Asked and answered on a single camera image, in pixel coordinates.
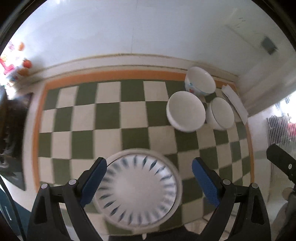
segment black cable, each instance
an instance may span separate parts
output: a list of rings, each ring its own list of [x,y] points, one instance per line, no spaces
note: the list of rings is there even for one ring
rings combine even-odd
[[[7,187],[6,187],[6,185],[5,185],[5,183],[4,183],[4,181],[3,181],[3,179],[2,179],[1,176],[0,176],[0,184],[1,184],[1,186],[2,186],[2,188],[3,188],[3,190],[4,190],[4,192],[6,193],[6,196],[7,196],[8,200],[9,200],[9,202],[10,202],[10,205],[12,206],[12,209],[13,209],[13,212],[14,212],[14,214],[15,214],[15,217],[16,217],[16,220],[17,220],[17,224],[18,224],[18,227],[19,227],[19,230],[20,230],[20,234],[21,234],[21,236],[22,236],[22,239],[23,239],[24,241],[26,241],[26,240],[27,240],[27,237],[26,237],[26,234],[25,234],[24,228],[23,228],[23,226],[22,226],[22,222],[21,222],[21,220],[20,220],[20,216],[19,216],[19,214],[18,214],[17,207],[15,206],[15,202],[14,202],[14,200],[12,199],[12,197],[11,197],[11,195],[10,195],[10,192],[8,191],[8,189],[7,189]]]

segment wall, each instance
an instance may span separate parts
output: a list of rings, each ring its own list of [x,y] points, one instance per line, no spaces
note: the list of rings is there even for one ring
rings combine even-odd
[[[235,32],[239,17],[243,31]],[[33,72],[89,56],[144,53],[241,75],[267,55],[252,41],[264,35],[276,44],[283,38],[251,0],[48,0],[12,40],[25,43]]]

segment blue patterned plate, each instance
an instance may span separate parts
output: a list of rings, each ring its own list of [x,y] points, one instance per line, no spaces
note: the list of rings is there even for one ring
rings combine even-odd
[[[96,208],[125,229],[152,228],[168,220],[182,196],[182,181],[164,156],[146,149],[129,149],[109,163],[95,196]]]

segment checkered tablecloth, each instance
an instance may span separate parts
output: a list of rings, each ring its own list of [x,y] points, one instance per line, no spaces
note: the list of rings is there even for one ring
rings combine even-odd
[[[169,97],[184,90],[182,81],[119,80],[82,83],[49,90],[39,133],[41,184],[63,185],[91,167],[97,157],[130,148],[146,148],[165,155],[183,180],[182,202],[174,215],[149,231],[167,230],[194,221],[213,211],[191,170],[200,156],[221,178],[237,185],[250,184],[250,157],[246,129],[238,114],[227,131],[207,123],[193,133],[175,130],[166,117]],[[222,91],[200,98],[207,108]],[[129,235],[104,220],[93,204],[85,211],[101,234]],[[66,210],[62,210],[70,224]]]

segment bowl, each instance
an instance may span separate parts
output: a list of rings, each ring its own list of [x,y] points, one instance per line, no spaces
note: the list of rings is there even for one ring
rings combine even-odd
[[[216,83],[204,69],[191,67],[186,73],[185,89],[196,96],[207,96],[215,92]]]
[[[186,91],[178,91],[170,97],[166,114],[170,124],[182,132],[196,131],[205,122],[205,108],[202,102]]]
[[[128,230],[147,230],[177,210],[182,179],[166,157],[147,149],[128,149],[106,161],[107,172],[93,203],[107,221]]]
[[[226,130],[233,126],[234,114],[230,104],[221,97],[214,98],[206,111],[206,121],[215,130]]]

